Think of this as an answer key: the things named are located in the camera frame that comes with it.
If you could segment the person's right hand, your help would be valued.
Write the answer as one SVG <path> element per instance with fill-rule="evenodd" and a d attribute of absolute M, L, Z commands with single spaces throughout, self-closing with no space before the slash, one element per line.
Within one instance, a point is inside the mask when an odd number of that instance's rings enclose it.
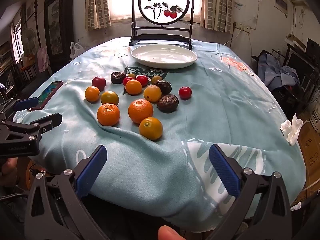
<path fill-rule="evenodd" d="M 173 228 L 169 226 L 161 226 L 158 230 L 158 240 L 185 240 Z"/>

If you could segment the person's left hand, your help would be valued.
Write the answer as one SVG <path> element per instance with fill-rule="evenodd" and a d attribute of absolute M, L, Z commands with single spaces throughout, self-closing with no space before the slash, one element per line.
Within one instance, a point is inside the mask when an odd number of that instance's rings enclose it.
<path fill-rule="evenodd" d="M 9 158 L 2 165 L 2 174 L 0 179 L 1 186 L 14 186 L 17 180 L 17 158 Z"/>

